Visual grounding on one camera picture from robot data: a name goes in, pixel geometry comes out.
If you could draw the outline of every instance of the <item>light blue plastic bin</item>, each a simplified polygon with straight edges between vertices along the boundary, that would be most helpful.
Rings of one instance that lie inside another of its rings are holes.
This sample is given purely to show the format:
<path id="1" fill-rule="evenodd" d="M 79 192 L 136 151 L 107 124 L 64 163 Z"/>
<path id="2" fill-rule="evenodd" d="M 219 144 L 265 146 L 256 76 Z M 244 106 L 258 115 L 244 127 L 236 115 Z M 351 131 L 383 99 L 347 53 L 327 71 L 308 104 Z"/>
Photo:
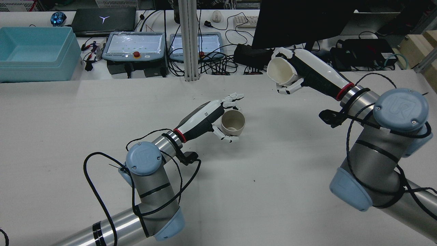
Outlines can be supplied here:
<path id="1" fill-rule="evenodd" d="M 70 80 L 80 53 L 70 27 L 0 28 L 0 82 Z"/>

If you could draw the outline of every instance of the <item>table surface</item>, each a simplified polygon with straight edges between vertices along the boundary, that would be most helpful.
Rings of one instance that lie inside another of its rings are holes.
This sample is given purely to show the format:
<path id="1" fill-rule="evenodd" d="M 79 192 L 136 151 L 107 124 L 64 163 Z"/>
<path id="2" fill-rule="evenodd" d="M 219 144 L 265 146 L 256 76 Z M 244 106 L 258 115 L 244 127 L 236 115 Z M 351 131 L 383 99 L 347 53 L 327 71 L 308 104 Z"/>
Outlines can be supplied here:
<path id="1" fill-rule="evenodd" d="M 202 33 L 204 33 L 204 32 L 220 32 L 222 35 L 223 45 L 228 45 L 228 44 L 230 44 L 229 42 L 232 42 L 235 44 L 237 44 L 237 43 L 244 44 L 245 42 L 247 42 L 247 44 L 252 44 L 253 38 L 252 38 L 252 36 L 250 36 L 247 33 L 240 33 L 241 35 L 243 35 L 247 39 L 247 41 L 246 41 L 245 38 L 243 38 L 242 36 L 240 36 L 236 32 L 228 32 L 227 34 L 225 34 L 226 31 L 217 30 L 214 28 L 209 28 L 209 27 L 204 26 L 203 23 L 205 20 L 212 22 L 211 15 L 212 15 L 213 11 L 214 10 L 202 10 L 200 12 L 200 10 L 198 10 L 198 16 L 200 17 L 200 20 L 201 20 L 200 21 L 200 29 L 201 29 Z M 259 10 L 220 10 L 220 11 L 223 15 L 222 21 L 220 23 L 212 22 L 213 26 L 217 27 L 219 29 L 226 28 L 226 19 L 229 16 L 232 16 L 232 15 L 235 15 L 235 14 L 238 14 L 241 12 L 243 12 L 246 16 L 251 16 L 251 15 L 257 16 L 259 14 Z M 144 15 L 147 16 L 152 12 L 153 11 L 146 11 Z M 3 26 L 29 26 L 30 24 L 34 24 L 38 27 L 52 26 L 50 24 L 50 17 L 52 15 L 52 13 L 53 12 L 50 12 L 50 11 L 49 12 L 2 12 L 2 14 L 0 14 L 0 27 L 3 27 Z M 65 25 L 71 24 L 76 12 L 75 11 L 65 11 L 64 13 L 67 16 L 67 19 L 66 19 L 64 24 Z M 139 20 L 140 14 L 143 14 L 143 13 L 144 13 L 144 11 L 137 11 L 136 20 Z M 154 15 L 152 15 L 147 20 L 146 24 L 149 27 L 151 27 L 152 30 L 154 30 L 156 32 L 164 32 L 164 13 L 163 13 L 163 11 L 159 11 L 159 12 L 155 13 Z M 175 33 L 178 26 L 179 25 L 176 22 L 174 22 L 174 20 L 173 20 L 173 11 L 172 10 L 166 11 L 167 41 L 169 44 L 171 42 L 170 34 Z M 229 18 L 228 29 L 234 29 L 232 17 Z M 252 35 L 255 33 L 254 28 L 238 28 L 237 30 L 246 31 Z M 319 42 L 321 51 L 318 52 L 317 54 L 322 54 L 324 52 L 328 52 L 331 47 L 335 46 L 338 39 L 356 39 L 356 38 L 358 38 L 358 35 L 343 35 L 343 36 L 333 37 L 330 39 L 321 40 Z M 376 36 L 370 35 L 369 33 L 364 33 L 361 35 L 361 38 L 376 38 Z M 78 38 L 77 40 L 78 40 L 79 45 L 82 46 L 82 44 L 85 43 L 87 38 Z M 93 38 L 92 40 L 90 40 L 90 42 L 96 41 L 97 43 L 99 43 L 102 40 L 104 40 L 104 38 Z M 234 53 L 235 47 L 236 46 L 226 46 L 223 49 L 224 49 L 224 52 L 226 54 L 230 55 L 230 54 Z M 88 53 L 88 51 L 82 52 L 81 57 L 84 57 L 87 53 Z M 184 68 L 183 64 L 178 63 L 178 65 L 182 69 Z M 126 73 L 111 75 L 108 72 L 108 69 L 106 67 L 106 62 L 104 60 L 99 61 L 97 63 L 94 63 L 93 67 L 94 67 L 94 69 L 92 71 L 85 71 L 85 69 L 84 69 L 85 65 L 78 62 L 71 80 L 125 79 L 125 78 L 127 78 Z M 235 73 L 235 75 L 242 75 L 244 73 L 245 68 L 246 68 L 246 66 L 239 65 L 238 70 Z M 171 73 L 169 73 L 168 76 L 174 77 L 174 75 Z M 144 76 L 144 73 L 142 70 L 138 70 L 138 71 L 134 71 L 132 73 L 132 78 L 145 78 L 145 76 Z"/>
<path id="2" fill-rule="evenodd" d="M 380 73 L 400 88 L 429 92 L 429 123 L 437 126 L 437 95 L 422 75 Z M 364 73 L 344 75 L 355 82 Z M 375 75 L 361 85 L 379 94 L 392 88 Z M 138 246 L 434 245 L 378 209 L 358 212 L 331 194 L 348 124 L 331 129 L 318 113 L 339 110 L 338 102 L 310 88 L 280 95 L 266 75 L 0 84 L 0 226 L 10 245 L 49 245 L 105 219 L 83 176 L 89 153 L 124 161 L 131 139 L 175 127 L 199 105 L 233 92 L 245 94 L 240 141 L 207 133 L 184 145 L 202 160 L 182 195 L 186 227 L 165 242 L 150 238 Z M 351 140 L 360 132 L 356 125 Z M 407 178 L 437 187 L 436 147 L 434 138 L 399 162 Z M 109 163 L 95 157 L 88 166 L 114 215 L 129 208 L 131 189 Z M 186 182 L 195 165 L 181 168 Z M 177 190 L 176 167 L 165 169 Z"/>

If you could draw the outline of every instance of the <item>ur logo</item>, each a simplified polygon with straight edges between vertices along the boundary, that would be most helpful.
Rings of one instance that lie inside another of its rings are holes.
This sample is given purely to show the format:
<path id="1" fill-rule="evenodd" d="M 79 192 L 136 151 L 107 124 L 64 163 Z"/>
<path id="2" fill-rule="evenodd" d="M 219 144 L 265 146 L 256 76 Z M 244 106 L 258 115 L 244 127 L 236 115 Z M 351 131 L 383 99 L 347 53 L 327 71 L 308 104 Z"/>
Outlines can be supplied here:
<path id="1" fill-rule="evenodd" d="M 389 112 L 400 119 L 406 119 L 415 107 L 415 103 L 401 97 L 394 97 Z"/>
<path id="2" fill-rule="evenodd" d="M 107 17 L 101 17 L 101 16 L 99 16 L 99 17 L 103 19 L 103 20 L 102 20 L 102 24 L 103 24 L 103 23 L 105 23 L 105 19 L 108 18 L 109 16 L 107 16 Z"/>

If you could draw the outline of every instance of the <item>white cup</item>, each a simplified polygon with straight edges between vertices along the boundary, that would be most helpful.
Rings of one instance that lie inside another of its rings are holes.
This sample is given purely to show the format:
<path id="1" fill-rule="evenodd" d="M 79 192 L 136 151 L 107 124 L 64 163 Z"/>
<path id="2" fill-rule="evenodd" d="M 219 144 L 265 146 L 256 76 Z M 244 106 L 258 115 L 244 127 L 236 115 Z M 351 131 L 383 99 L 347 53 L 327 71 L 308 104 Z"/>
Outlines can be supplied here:
<path id="1" fill-rule="evenodd" d="M 282 86 L 288 86 L 299 79 L 296 69 L 282 57 L 275 57 L 269 62 L 267 76 Z"/>
<path id="2" fill-rule="evenodd" d="M 246 119 L 239 110 L 231 109 L 222 115 L 222 131 L 229 136 L 239 136 L 243 132 Z"/>

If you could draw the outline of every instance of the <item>red ring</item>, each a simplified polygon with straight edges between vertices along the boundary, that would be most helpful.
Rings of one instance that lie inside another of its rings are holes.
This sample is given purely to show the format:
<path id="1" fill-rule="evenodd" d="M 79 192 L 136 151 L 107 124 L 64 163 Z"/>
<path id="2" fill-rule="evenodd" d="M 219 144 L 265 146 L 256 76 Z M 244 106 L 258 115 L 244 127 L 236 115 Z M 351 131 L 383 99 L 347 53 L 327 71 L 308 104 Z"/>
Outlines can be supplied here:
<path id="1" fill-rule="evenodd" d="M 182 143 L 185 144 L 187 142 L 187 140 L 185 139 L 184 135 L 182 134 L 182 132 L 180 132 L 178 129 L 174 129 L 173 131 L 177 132 L 178 135 L 182 138 Z"/>
<path id="2" fill-rule="evenodd" d="M 347 85 L 345 85 L 345 86 L 343 87 L 343 89 L 341 89 L 340 92 L 337 94 L 337 96 L 335 97 L 335 99 L 336 99 L 337 101 L 340 101 L 340 100 L 341 100 L 340 97 L 343 96 L 343 94 L 346 93 L 346 90 L 349 89 L 349 87 L 353 87 L 353 86 L 354 86 L 354 84 L 353 84 L 352 82 L 350 82 L 350 83 L 348 83 Z"/>

